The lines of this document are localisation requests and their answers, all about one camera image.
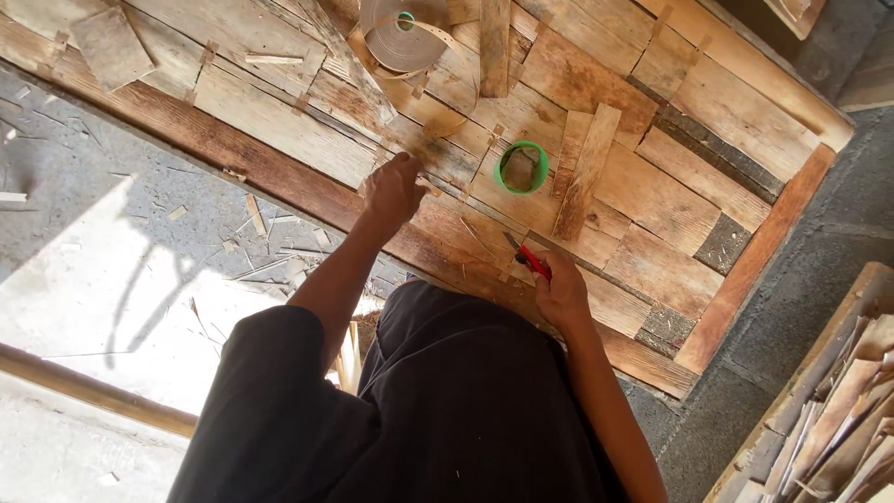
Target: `red utility knife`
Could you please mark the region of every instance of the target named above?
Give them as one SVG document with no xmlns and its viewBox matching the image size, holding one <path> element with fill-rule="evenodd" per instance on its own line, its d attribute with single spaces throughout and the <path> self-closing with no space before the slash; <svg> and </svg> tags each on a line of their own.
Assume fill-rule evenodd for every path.
<svg viewBox="0 0 894 503">
<path fill-rule="evenodd" d="M 525 267 L 527 267 L 527 270 L 531 272 L 539 272 L 546 278 L 547 281 L 552 281 L 552 273 L 546 270 L 544 265 L 540 263 L 540 260 L 534 256 L 534 253 L 531 253 L 531 251 L 525 245 L 519 244 L 519 242 L 516 241 L 514 237 L 512 237 L 512 234 L 503 231 L 503 235 L 506 236 L 507 240 L 509 240 L 509 244 L 512 246 L 512 248 L 514 248 L 515 251 L 518 252 L 515 254 L 515 260 L 517 260 L 519 264 L 524 265 Z"/>
</svg>

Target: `cement floor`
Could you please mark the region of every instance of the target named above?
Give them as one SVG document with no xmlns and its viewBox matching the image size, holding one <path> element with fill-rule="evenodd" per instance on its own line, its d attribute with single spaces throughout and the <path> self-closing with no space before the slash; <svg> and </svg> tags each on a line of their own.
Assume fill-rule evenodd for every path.
<svg viewBox="0 0 894 503">
<path fill-rule="evenodd" d="M 866 32 L 885 15 L 880 5 L 830 0 L 805 43 L 817 47 L 816 60 L 802 48 L 803 59 L 793 62 L 827 97 L 834 98 L 841 73 L 856 65 L 871 40 Z M 819 64 L 834 71 L 807 71 Z M 0 98 L 14 100 L 23 86 L 0 74 Z M 242 316 L 280 302 L 283 294 L 263 286 L 254 292 L 237 289 L 226 279 L 274 260 L 280 247 L 319 249 L 315 228 L 306 222 L 276 224 L 268 242 L 251 223 L 243 226 L 250 217 L 244 192 L 61 100 L 46 100 L 33 90 L 22 100 L 21 115 L 0 110 L 0 119 L 8 123 L 3 133 L 13 124 L 19 136 L 0 147 L 0 190 L 30 194 L 25 205 L 0 203 L 0 342 L 197 413 L 223 334 Z M 894 265 L 894 108 L 853 117 L 856 137 L 685 405 L 672 410 L 622 383 L 659 460 L 671 501 L 704 497 L 863 265 L 868 260 Z M 260 204 L 266 219 L 276 212 Z M 187 213 L 170 220 L 168 214 L 181 205 Z M 227 252 L 220 243 L 231 238 L 240 248 Z M 400 282 L 402 273 L 393 266 L 376 269 L 379 287 L 387 290 Z M 258 274 L 257 280 L 287 283 L 295 272 L 294 265 L 280 266 Z M 12 410 L 21 420 L 39 413 L 9 396 L 7 388 L 0 391 L 0 414 Z M 105 426 L 84 430 L 79 416 L 65 411 L 57 416 L 58 434 L 66 438 L 110 434 Z M 107 418 L 89 421 L 95 426 Z M 42 428 L 44 436 L 55 435 L 50 427 Z M 40 438 L 5 442 L 4 452 L 39 464 L 40 456 L 25 451 Z M 152 463 L 176 463 L 181 446 L 163 444 L 171 451 L 154 453 L 158 458 Z M 124 454 L 98 464 L 91 456 L 74 455 L 89 442 L 72 440 L 70 445 L 58 471 L 78 475 L 71 480 L 82 484 L 53 486 L 57 493 L 37 486 L 27 492 L 0 475 L 0 499 L 14 494 L 14 501 L 62 495 L 96 500 L 91 495 L 98 477 L 127 473 L 128 464 L 142 456 L 141 444 L 131 442 L 121 447 Z M 173 477 L 169 468 L 159 470 L 151 483 L 134 475 L 122 477 L 115 487 L 145 489 L 128 492 L 127 500 L 159 500 L 157 484 Z"/>
</svg>

